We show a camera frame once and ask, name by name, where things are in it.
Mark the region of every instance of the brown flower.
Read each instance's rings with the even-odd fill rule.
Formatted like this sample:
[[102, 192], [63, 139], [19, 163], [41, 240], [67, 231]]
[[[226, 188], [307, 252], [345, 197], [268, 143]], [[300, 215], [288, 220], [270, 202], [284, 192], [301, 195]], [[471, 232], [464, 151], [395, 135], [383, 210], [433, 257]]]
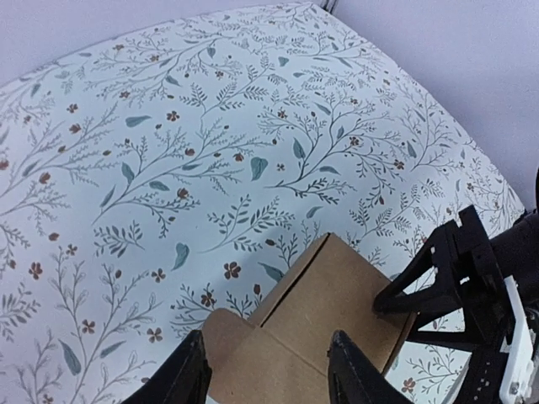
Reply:
[[70, 104], [69, 107], [67, 107], [67, 111], [71, 112], [72, 114], [74, 114], [77, 109], [78, 105], [76, 104]]
[[211, 292], [207, 292], [205, 295], [200, 297], [200, 303], [206, 307], [215, 305], [216, 301], [217, 300], [213, 298], [213, 294]]
[[178, 120], [178, 119], [179, 119], [179, 115], [176, 111], [172, 111], [167, 114], [167, 120], [174, 122], [175, 120]]
[[404, 163], [400, 162], [399, 160], [395, 160], [393, 166], [395, 166], [397, 170], [404, 170]]
[[403, 388], [401, 391], [403, 393], [413, 393], [415, 387], [415, 381], [411, 377], [408, 380], [405, 380], [403, 383]]
[[155, 331], [153, 331], [151, 328], [148, 328], [148, 331], [146, 332], [146, 334], [148, 334], [149, 337], [148, 338], [148, 341], [150, 341], [151, 343], [155, 343], [156, 341], [159, 342], [163, 339], [163, 337], [161, 336], [161, 328], [157, 327], [155, 329]]
[[69, 128], [69, 131], [73, 134], [79, 132], [81, 130], [81, 125], [79, 124], [74, 124], [74, 125], [71, 125], [71, 127]]
[[41, 269], [40, 263], [32, 263], [30, 265], [30, 269], [28, 270], [28, 273], [32, 275], [32, 277], [37, 280], [40, 278], [40, 275], [43, 274], [43, 269]]
[[187, 199], [189, 198], [189, 191], [185, 188], [180, 188], [178, 189], [177, 195], [178, 195], [178, 198], [180, 199]]
[[67, 253], [67, 255], [74, 256], [75, 253], [77, 252], [77, 250], [78, 250], [78, 247], [77, 247], [77, 246], [73, 246], [72, 244], [69, 244], [69, 245], [67, 246], [66, 253]]
[[238, 278], [239, 277], [239, 273], [242, 270], [242, 267], [237, 265], [236, 261], [233, 261], [231, 263], [225, 263], [223, 266], [225, 267], [225, 278], [226, 279]]
[[163, 279], [165, 279], [167, 275], [163, 272], [162, 269], [158, 269], [157, 272], [152, 272], [152, 278], [155, 278], [155, 281], [157, 283], [160, 283]]
[[89, 322], [88, 320], [83, 320], [83, 332], [86, 334], [93, 334], [95, 330], [95, 322]]
[[45, 394], [43, 396], [43, 401], [42, 401], [43, 404], [52, 404], [53, 402], [54, 402], [54, 398], [52, 398], [48, 394]]
[[47, 181], [49, 181], [51, 179], [51, 175], [49, 173], [42, 173], [40, 175], [40, 183], [42, 184], [46, 184]]

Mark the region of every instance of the brown box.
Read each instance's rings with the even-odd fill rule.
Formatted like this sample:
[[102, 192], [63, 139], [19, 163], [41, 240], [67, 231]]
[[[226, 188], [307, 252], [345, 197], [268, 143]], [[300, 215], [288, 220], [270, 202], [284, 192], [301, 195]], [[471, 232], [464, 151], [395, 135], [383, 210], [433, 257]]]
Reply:
[[220, 404], [328, 404], [327, 351], [345, 330], [385, 374], [414, 316], [378, 318], [389, 280], [333, 234], [316, 240], [245, 321], [216, 310], [202, 328]]

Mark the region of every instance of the floral pattern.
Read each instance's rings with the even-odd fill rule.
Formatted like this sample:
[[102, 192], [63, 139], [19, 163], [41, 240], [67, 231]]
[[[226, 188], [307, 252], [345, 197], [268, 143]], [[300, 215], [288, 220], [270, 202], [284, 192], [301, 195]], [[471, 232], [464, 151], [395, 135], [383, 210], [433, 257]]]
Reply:
[[[523, 211], [424, 88], [310, 3], [53, 61], [0, 88], [0, 402], [119, 403], [324, 232], [392, 277], [469, 204], [490, 236]], [[407, 343], [388, 379], [440, 402], [466, 358]]]

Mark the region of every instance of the floral tablecloth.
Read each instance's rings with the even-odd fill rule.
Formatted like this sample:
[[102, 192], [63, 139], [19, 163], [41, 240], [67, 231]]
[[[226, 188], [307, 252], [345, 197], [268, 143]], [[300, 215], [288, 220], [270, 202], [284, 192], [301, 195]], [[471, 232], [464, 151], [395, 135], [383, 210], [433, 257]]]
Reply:
[[[310, 3], [62, 57], [0, 88], [0, 403], [120, 402], [324, 232], [392, 276], [469, 204], [490, 235], [523, 209], [424, 88]], [[407, 343], [388, 378], [440, 402], [466, 358]]]

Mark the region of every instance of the white wall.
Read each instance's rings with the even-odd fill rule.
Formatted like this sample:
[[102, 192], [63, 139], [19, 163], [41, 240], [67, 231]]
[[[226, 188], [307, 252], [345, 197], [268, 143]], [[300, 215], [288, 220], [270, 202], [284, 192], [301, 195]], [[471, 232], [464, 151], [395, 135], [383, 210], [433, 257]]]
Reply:
[[[539, 157], [539, 2], [339, 0], [459, 120], [532, 207]], [[152, 25], [278, 0], [0, 0], [0, 84], [78, 48]]]

